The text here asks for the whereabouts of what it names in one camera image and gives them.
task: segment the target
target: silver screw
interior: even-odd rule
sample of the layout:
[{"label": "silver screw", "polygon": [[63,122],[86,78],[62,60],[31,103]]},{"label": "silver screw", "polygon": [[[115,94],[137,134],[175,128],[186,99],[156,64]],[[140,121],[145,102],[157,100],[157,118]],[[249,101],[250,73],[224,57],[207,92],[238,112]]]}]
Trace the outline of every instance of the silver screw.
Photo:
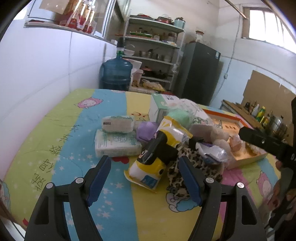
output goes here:
[{"label": "silver screw", "polygon": [[244,184],[243,184],[243,183],[237,183],[237,186],[238,186],[239,188],[244,188]]},{"label": "silver screw", "polygon": [[207,183],[213,183],[213,182],[214,182],[214,179],[211,178],[211,177],[207,177],[207,178],[205,179],[205,181],[206,181]]},{"label": "silver screw", "polygon": [[75,180],[76,183],[82,183],[83,182],[83,178],[82,177],[79,177]]},{"label": "silver screw", "polygon": [[48,189],[50,189],[50,188],[52,188],[54,185],[52,184],[52,183],[47,183],[46,184],[46,188],[48,188]]}]

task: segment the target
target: leopard print cloth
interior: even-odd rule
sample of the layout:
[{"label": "leopard print cloth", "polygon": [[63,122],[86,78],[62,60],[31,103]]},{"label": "leopard print cloth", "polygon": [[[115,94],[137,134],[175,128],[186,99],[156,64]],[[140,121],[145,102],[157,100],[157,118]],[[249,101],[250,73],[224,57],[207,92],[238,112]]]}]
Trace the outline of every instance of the leopard print cloth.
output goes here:
[{"label": "leopard print cloth", "polygon": [[188,147],[183,147],[178,152],[177,160],[168,169],[168,178],[170,180],[170,186],[168,190],[177,197],[190,197],[187,187],[184,184],[184,180],[178,168],[179,158],[181,156],[187,156],[195,168],[199,168],[206,177],[211,177],[217,182],[222,181],[222,175],[218,174],[217,170],[206,165],[202,160],[198,151],[191,150]]}]

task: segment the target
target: white wall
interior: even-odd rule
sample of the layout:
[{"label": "white wall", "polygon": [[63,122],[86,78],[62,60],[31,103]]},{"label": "white wall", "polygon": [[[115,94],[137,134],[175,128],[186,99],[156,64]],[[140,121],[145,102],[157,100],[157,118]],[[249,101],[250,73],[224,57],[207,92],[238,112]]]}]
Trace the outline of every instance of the white wall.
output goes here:
[{"label": "white wall", "polygon": [[13,20],[0,42],[0,179],[27,135],[76,88],[98,88],[102,62],[116,46],[50,28],[24,28]]},{"label": "white wall", "polygon": [[[266,7],[260,0],[232,0],[242,9],[243,7]],[[223,64],[219,81],[215,90],[211,106],[219,108],[221,100],[226,99],[240,103],[243,92],[252,71],[256,70],[281,83],[296,93],[296,54],[281,47],[249,39],[242,39],[242,18],[227,2],[220,0],[218,27],[212,47],[221,53]],[[235,36],[239,26],[239,33],[234,49],[234,56],[229,68],[228,78],[221,90],[223,76],[229,64]]]},{"label": "white wall", "polygon": [[219,0],[131,0],[131,14],[143,13],[152,18],[167,14],[173,20],[183,17],[186,21],[186,42],[194,40],[195,31],[203,30],[210,41],[216,33]]}]

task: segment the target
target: blue water bottle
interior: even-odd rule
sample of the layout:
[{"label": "blue water bottle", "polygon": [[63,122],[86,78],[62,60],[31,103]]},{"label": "blue water bottle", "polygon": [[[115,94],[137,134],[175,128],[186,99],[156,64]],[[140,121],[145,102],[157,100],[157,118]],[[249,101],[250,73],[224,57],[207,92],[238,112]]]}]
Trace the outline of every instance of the blue water bottle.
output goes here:
[{"label": "blue water bottle", "polygon": [[110,90],[128,91],[131,83],[133,65],[122,58],[124,38],[120,37],[117,43],[116,58],[102,64],[102,88]]}]

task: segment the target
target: window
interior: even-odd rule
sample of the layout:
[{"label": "window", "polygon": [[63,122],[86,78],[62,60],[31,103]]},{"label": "window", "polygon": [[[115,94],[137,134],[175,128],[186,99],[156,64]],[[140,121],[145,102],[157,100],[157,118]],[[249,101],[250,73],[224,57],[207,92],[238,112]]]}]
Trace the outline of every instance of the window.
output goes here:
[{"label": "window", "polygon": [[244,8],[242,38],[275,44],[296,53],[296,44],[283,22],[270,9]]}]

